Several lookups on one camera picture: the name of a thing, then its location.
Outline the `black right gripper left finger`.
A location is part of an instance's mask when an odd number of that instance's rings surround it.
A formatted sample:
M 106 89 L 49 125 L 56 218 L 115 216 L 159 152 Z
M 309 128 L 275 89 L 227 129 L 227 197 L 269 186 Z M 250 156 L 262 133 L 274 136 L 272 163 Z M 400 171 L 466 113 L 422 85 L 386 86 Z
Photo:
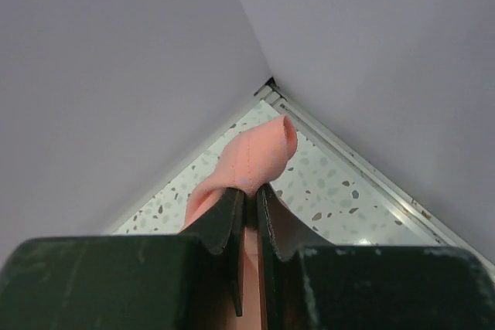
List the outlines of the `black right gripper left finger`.
M 228 188 L 183 236 L 198 241 L 195 297 L 207 304 L 222 300 L 243 315 L 244 192 Z

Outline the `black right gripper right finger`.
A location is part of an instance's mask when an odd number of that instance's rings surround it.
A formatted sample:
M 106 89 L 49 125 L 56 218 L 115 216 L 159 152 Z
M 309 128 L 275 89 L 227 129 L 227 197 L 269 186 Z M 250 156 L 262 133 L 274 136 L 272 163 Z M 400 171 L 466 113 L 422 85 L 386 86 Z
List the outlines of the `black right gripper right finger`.
M 258 272 L 263 329 L 307 329 L 308 305 L 298 250 L 331 242 L 301 221 L 271 185 L 256 193 Z

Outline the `salmon pink t-shirt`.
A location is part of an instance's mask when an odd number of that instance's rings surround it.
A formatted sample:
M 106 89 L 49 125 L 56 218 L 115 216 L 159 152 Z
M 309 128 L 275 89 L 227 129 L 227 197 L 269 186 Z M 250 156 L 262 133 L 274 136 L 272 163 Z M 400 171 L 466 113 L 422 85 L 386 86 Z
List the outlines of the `salmon pink t-shirt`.
M 214 171 L 191 193 L 183 229 L 210 209 L 227 188 L 239 189 L 249 201 L 254 200 L 262 185 L 284 172 L 297 143 L 296 130 L 285 115 L 237 135 L 224 148 Z M 243 264 L 243 315 L 238 317 L 235 311 L 226 310 L 224 323 L 228 329 L 260 329 L 257 233 L 251 226 L 244 230 Z

